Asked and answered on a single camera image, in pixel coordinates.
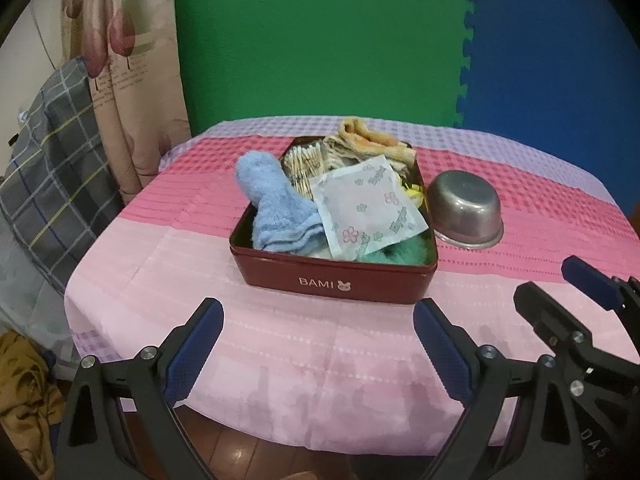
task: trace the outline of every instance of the yellow item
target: yellow item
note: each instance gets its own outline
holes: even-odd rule
[[[424,195],[420,191],[420,186],[414,184],[409,189],[405,189],[405,191],[411,199],[411,202],[413,202],[416,207],[420,207],[422,205],[422,202],[424,201]]]
[[[0,336],[0,424],[38,480],[53,479],[49,427],[65,411],[60,390],[47,383],[48,371],[28,339],[13,331]]]

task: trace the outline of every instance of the floral curtain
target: floral curtain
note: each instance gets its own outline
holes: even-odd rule
[[[174,0],[62,0],[64,60],[83,56],[95,116],[124,201],[191,138]]]

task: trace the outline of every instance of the gray plaid cushion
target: gray plaid cushion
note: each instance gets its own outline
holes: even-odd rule
[[[95,121],[80,58],[44,83],[0,184],[0,208],[18,242],[59,291],[122,199]]]

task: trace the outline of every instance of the table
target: table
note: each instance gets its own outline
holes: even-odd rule
[[[247,204],[234,164],[280,155],[291,137],[337,131],[338,117],[220,123],[163,160],[160,175],[110,224],[69,281],[65,307],[82,355],[130,358],[159,344],[211,296],[225,326],[187,404],[260,438],[344,453],[434,454],[462,407],[447,397],[415,336],[412,308],[248,286],[228,248]],[[467,251],[438,241],[428,295],[478,344],[507,357],[548,352],[513,307],[534,280],[593,330],[594,343],[638,358],[616,316],[562,280],[576,254],[608,275],[640,275],[640,240],[589,173],[501,137],[395,121],[370,128],[410,142],[426,182],[479,174],[498,190],[504,237]],[[513,405],[498,422],[503,439]]]

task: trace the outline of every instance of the blue gripper pad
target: blue gripper pad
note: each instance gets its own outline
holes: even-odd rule
[[[616,283],[577,256],[569,256],[562,262],[562,277],[604,310],[622,308],[624,299]]]
[[[187,323],[174,328],[160,346],[158,375],[164,400],[171,408],[191,393],[222,332],[224,317],[222,304],[207,298]]]
[[[414,329],[447,394],[466,407],[473,399],[479,373],[475,343],[430,298],[415,304]]]

